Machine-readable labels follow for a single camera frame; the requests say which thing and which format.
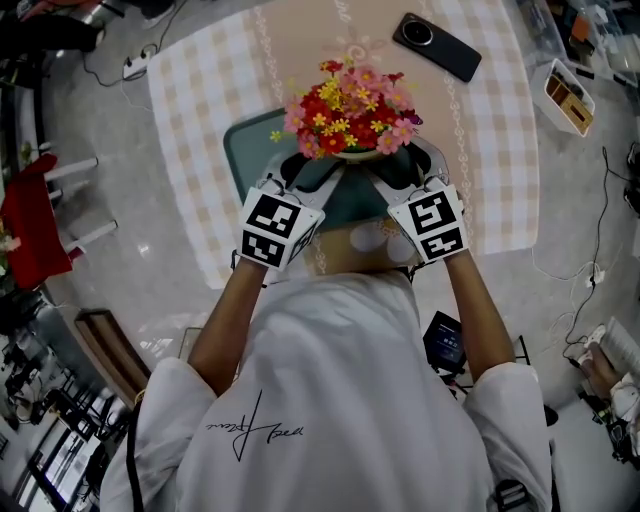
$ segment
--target tablecloth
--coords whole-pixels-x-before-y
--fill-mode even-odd
[[[321,15],[313,12],[305,19],[304,7],[312,4],[321,4]],[[321,27],[326,33],[326,41],[315,46],[323,58],[348,54],[357,62],[369,60],[409,77],[411,68],[433,66],[391,43],[392,29],[406,10],[448,30],[483,56],[468,85],[438,69],[440,83],[418,84],[412,91],[416,97],[437,87],[448,94],[450,118],[443,124],[450,125],[448,137],[456,150],[445,157],[465,201],[472,250],[486,254],[535,243],[535,118],[522,57],[500,0],[277,0],[192,34],[152,59],[148,68],[168,176],[196,260],[212,288],[224,286],[230,275],[241,210],[222,147],[226,130],[282,106],[289,82],[306,87],[317,82],[310,71],[317,70],[315,54],[309,57],[309,71],[301,69],[305,60],[300,52],[310,48],[302,44],[303,31],[310,22],[315,32]],[[386,24],[389,30],[382,31]],[[377,32],[369,30],[374,25]],[[291,58],[282,59],[287,51]],[[395,69],[400,56],[410,69]],[[297,67],[291,67],[294,58]],[[372,247],[392,245],[400,236],[384,220],[358,229]],[[325,253],[319,240],[316,237],[307,251],[315,251],[316,273],[323,273]]]

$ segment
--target artificial flower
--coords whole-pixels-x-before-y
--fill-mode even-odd
[[[409,119],[396,119],[396,124],[392,128],[393,134],[407,146],[413,137],[413,123]]]
[[[387,78],[393,82],[393,85],[395,85],[398,80],[402,80],[404,78],[404,73],[390,73],[387,75]]]
[[[384,97],[389,100],[394,107],[400,110],[410,110],[413,108],[411,94],[401,85],[394,85],[385,91]]]
[[[358,146],[363,148],[375,148],[378,142],[378,135],[371,129],[370,115],[363,115],[351,120],[351,134],[358,139]]]
[[[347,134],[344,136],[344,141],[347,143],[347,146],[354,147],[358,145],[358,139],[356,139],[353,135]]]
[[[356,91],[358,90],[358,82],[353,78],[353,75],[345,73],[340,77],[340,89],[345,94],[355,96]]]
[[[305,110],[297,105],[294,108],[290,108],[284,116],[284,131],[290,133],[297,133],[302,127],[304,127],[304,115]]]
[[[300,102],[300,106],[302,108],[307,108],[310,103],[318,101],[318,91],[320,90],[320,85],[314,85],[311,87],[311,90],[304,95],[302,101]]]
[[[382,121],[371,121],[371,129],[378,133],[382,132],[384,131],[384,124],[382,124]]]
[[[346,132],[350,128],[349,120],[338,119],[331,124],[331,128],[333,128],[334,132]]]
[[[315,126],[324,126],[327,121],[327,117],[323,116],[320,112],[318,112],[315,116],[313,116],[313,124]]]
[[[373,118],[383,124],[394,124],[400,116],[386,103],[382,103],[373,113]]]
[[[385,130],[380,137],[378,137],[378,146],[376,149],[383,155],[390,155],[398,151],[401,140],[396,137],[391,130]]]
[[[379,82],[380,78],[375,69],[371,66],[359,66],[353,72],[353,78],[364,89],[370,89],[372,85]]]
[[[344,105],[345,117],[353,118],[365,113],[365,105],[356,98],[349,99]]]
[[[293,96],[288,102],[285,110],[289,112],[290,110],[296,109],[300,107],[300,99],[297,96]]]
[[[371,98],[369,100],[365,100],[365,109],[366,110],[370,110],[371,112],[375,112],[376,109],[378,108],[378,102]]]
[[[358,98],[360,98],[361,100],[366,100],[367,97],[370,95],[371,93],[365,89],[364,87],[360,87],[357,91],[356,91],[356,96]]]
[[[328,71],[329,73],[336,73],[342,69],[342,62],[335,60],[327,60],[320,63],[320,71]]]
[[[307,158],[313,158],[318,150],[315,135],[311,132],[298,136],[298,149]]]
[[[344,135],[342,133],[334,133],[332,135],[320,135],[320,147],[324,149],[328,154],[340,153],[347,147]]]

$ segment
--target cable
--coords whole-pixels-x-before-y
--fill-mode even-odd
[[[169,32],[169,28],[171,27],[173,20],[175,19],[175,17],[178,15],[178,13],[182,10],[182,8],[186,5],[188,1],[189,0],[183,0],[183,2],[180,4],[180,7],[178,7],[175,10],[175,12],[171,15],[171,18],[169,18],[169,23],[167,23],[167,26],[164,28],[164,30],[162,31],[162,35],[160,36],[160,42],[158,43],[158,53],[160,52],[160,50],[162,50],[162,43],[164,42],[164,36],[166,36],[167,32]]]
[[[604,218],[604,214],[607,212],[607,208],[609,207],[609,192],[607,191],[607,177],[609,176],[609,173],[612,172],[611,169],[609,168],[609,158],[607,156],[607,148],[604,147],[604,146],[602,146],[602,157],[604,158],[604,163],[605,163],[604,179],[602,180],[602,188],[604,190],[604,208],[602,209],[602,213],[600,214],[600,217],[598,218],[598,223],[596,225],[596,248],[595,248],[595,252],[594,252],[594,255],[593,255],[593,261],[592,261],[593,265],[594,265],[594,269],[595,269],[595,266],[597,265],[596,261],[598,259],[598,253],[600,252],[600,226],[602,224],[602,219]],[[576,281],[573,283],[573,286],[571,287],[571,294],[572,295],[573,295],[573,290],[575,288],[576,282],[577,282],[577,277],[576,277]],[[571,336],[571,334],[573,334],[573,331],[576,328],[576,324],[578,323],[578,319],[580,317],[580,313],[582,312],[584,307],[587,305],[587,303],[591,300],[591,298],[595,294],[597,284],[598,283],[596,283],[596,281],[595,281],[595,270],[594,270],[594,272],[592,272],[592,274],[591,274],[591,291],[589,292],[589,295],[587,296],[587,298],[584,299],[584,301],[582,301],[582,304],[580,304],[578,309],[575,309],[575,304],[573,304],[573,296],[572,295],[570,296],[570,299],[571,299],[571,302],[572,302],[572,306],[574,307],[575,313],[573,314],[573,318],[572,318],[572,321],[571,321],[571,327],[567,330],[566,335],[564,337],[564,342],[566,344],[566,347],[562,351],[562,357],[564,357],[565,359],[569,360],[570,362],[573,360],[573,358],[567,356],[567,351],[573,345],[577,345],[577,344],[582,343],[582,340],[584,338],[587,338],[587,336],[580,336],[577,340],[574,340],[574,341],[569,341],[569,337]]]
[[[569,320],[569,325],[567,326],[567,329],[564,333],[561,334],[561,336],[564,337],[564,342],[566,344],[566,347],[564,348],[564,350],[562,351],[562,357],[564,357],[565,359],[571,361],[573,358],[567,356],[567,351],[570,349],[570,347],[572,347],[573,345],[577,345],[582,343],[582,341],[584,339],[588,339],[587,336],[580,336],[577,340],[573,340],[570,341],[569,338],[570,336],[573,334],[575,327],[578,323],[578,319],[580,317],[580,313],[583,311],[584,307],[586,306],[586,304],[593,298],[593,295],[595,294],[596,291],[596,286],[597,283],[595,282],[595,276],[597,276],[600,272],[602,272],[602,269],[600,268],[600,266],[597,263],[597,258],[598,258],[598,254],[600,252],[600,241],[601,241],[601,235],[600,235],[600,230],[601,230],[601,224],[602,224],[602,219],[604,218],[604,215],[607,211],[607,208],[609,206],[609,193],[607,190],[607,177],[609,175],[609,173],[613,173],[613,171],[611,171],[611,169],[609,168],[609,159],[608,159],[608,155],[607,155],[607,149],[603,146],[602,147],[602,156],[604,158],[604,162],[605,162],[605,175],[604,175],[604,179],[603,179],[603,189],[604,189],[604,194],[605,194],[605,204],[604,207],[602,209],[602,213],[600,214],[600,217],[598,218],[598,223],[596,226],[596,241],[595,241],[595,251],[594,251],[594,256],[593,259],[591,261],[588,261],[586,263],[584,263],[579,269],[578,271],[569,276],[569,277],[559,277],[559,276],[554,276],[552,274],[549,274],[548,272],[544,271],[543,269],[541,269],[540,267],[538,267],[538,265],[536,264],[535,261],[535,253],[533,251],[533,248],[531,249],[531,258],[532,258],[532,262],[533,262],[533,266],[536,270],[538,270],[539,272],[541,272],[542,274],[544,274],[545,276],[557,280],[557,281],[563,281],[563,282],[569,282],[569,281],[573,281],[573,284],[571,286],[571,293],[569,295],[569,300],[571,302],[571,306],[572,306],[572,311],[567,311],[565,313],[562,313],[558,318],[555,319],[555,321],[551,324],[551,326],[549,327],[549,330],[547,331],[547,335],[549,337],[549,339],[553,342],[553,336],[552,333],[554,331],[554,329],[558,326],[558,324],[562,321],[562,319],[564,319],[565,317],[569,316],[570,320]],[[622,251],[622,247],[624,245],[624,242],[620,244],[620,247],[618,248],[618,251],[616,253],[616,256],[614,257],[614,260],[611,264],[611,266],[609,267],[609,271],[611,269],[613,269],[613,267],[617,264],[618,262],[618,258],[620,256],[620,253]],[[576,289],[576,284],[581,281],[579,279],[579,277],[585,272],[585,270],[587,269],[591,269],[591,291],[589,292],[589,295],[582,301],[582,303],[579,306],[576,306],[574,299],[573,299],[573,295]]]
[[[90,70],[89,68],[87,68],[87,60],[86,60],[86,53],[82,52],[82,67],[84,69],[84,71],[86,73],[88,73],[89,75],[93,75],[96,80],[98,81],[98,84],[100,84],[102,87],[113,87],[114,85],[118,85],[120,82],[122,82],[122,78],[115,80],[113,82],[103,82],[102,80],[100,80],[100,77],[98,76],[98,73],[96,73],[95,71]]]

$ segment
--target camera lens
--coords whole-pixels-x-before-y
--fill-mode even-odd
[[[433,39],[431,29],[421,21],[410,21],[402,27],[402,34],[411,44],[427,46]]]

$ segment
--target white cable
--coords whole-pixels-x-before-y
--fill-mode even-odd
[[[616,264],[618,263],[618,257],[620,256],[620,253],[622,252],[622,247],[623,246],[624,246],[624,242],[622,242],[620,244],[620,247],[618,248],[618,252],[616,252],[616,255],[615,255],[614,259],[613,259],[613,262],[611,263],[611,266],[607,269],[608,272],[611,272],[613,267],[615,267]],[[551,275],[548,272],[545,272],[540,267],[538,267],[538,265],[536,265],[536,260],[535,260],[535,256],[534,256],[534,252],[533,252],[533,247],[531,248],[531,259],[532,259],[534,268],[537,271],[539,271],[542,274],[544,274],[545,276],[547,276],[547,277],[549,277],[551,279],[555,279],[556,281],[563,281],[563,282],[573,281],[573,283],[571,284],[571,292],[569,294],[569,301],[571,302],[571,307],[573,308],[573,311],[566,311],[566,312],[562,313],[559,317],[557,317],[553,321],[553,323],[549,327],[549,330],[547,331],[547,337],[549,338],[549,341],[551,341],[552,344],[555,345],[555,343],[557,343],[558,341],[563,340],[572,331],[572,329],[574,328],[574,324],[577,321],[576,313],[578,311],[578,307],[576,306],[576,304],[575,304],[575,302],[573,300],[573,294],[574,294],[575,289],[576,289],[576,283],[578,283],[580,281],[579,277],[588,268],[591,268],[591,275],[598,275],[599,273],[602,272],[602,269],[600,268],[600,265],[598,265],[596,262],[587,261],[571,277],[558,277],[558,276]],[[561,337],[554,340],[554,338],[552,337],[553,330],[558,326],[560,321],[566,316],[570,316],[571,317],[571,320],[569,321],[569,325],[568,325],[567,329],[564,332],[561,333]]]
[[[129,103],[129,106],[132,107],[132,108],[143,108],[147,112],[153,113],[153,110],[151,110],[149,107],[145,107],[144,105],[134,105],[133,103],[131,103],[131,100],[129,99],[129,96],[127,96],[127,93],[124,92],[124,82],[125,82],[125,80],[120,82],[120,91],[122,92],[124,97],[127,98],[127,103]]]
[[[533,252],[533,247],[531,247],[531,260],[533,261],[533,268],[535,268],[538,272],[540,272],[540,273],[544,274],[544,275],[545,275],[545,276],[547,276],[547,277],[550,277],[551,279],[555,279],[556,281],[565,281],[565,282],[566,282],[566,281],[572,281],[573,279],[575,279],[576,277],[578,277],[578,276],[583,272],[583,270],[584,270],[584,268],[585,268],[586,266],[593,264],[593,261],[587,261],[587,262],[586,262],[584,265],[582,265],[582,266],[580,267],[580,269],[579,269],[575,274],[573,274],[572,276],[570,276],[570,277],[558,277],[558,276],[554,276],[554,275],[549,274],[548,272],[546,272],[546,271],[542,270],[538,265],[536,265],[536,256],[535,256],[535,253]],[[600,267],[598,266],[598,264],[597,264],[597,263],[596,263],[596,269],[597,269],[598,271],[600,271]]]

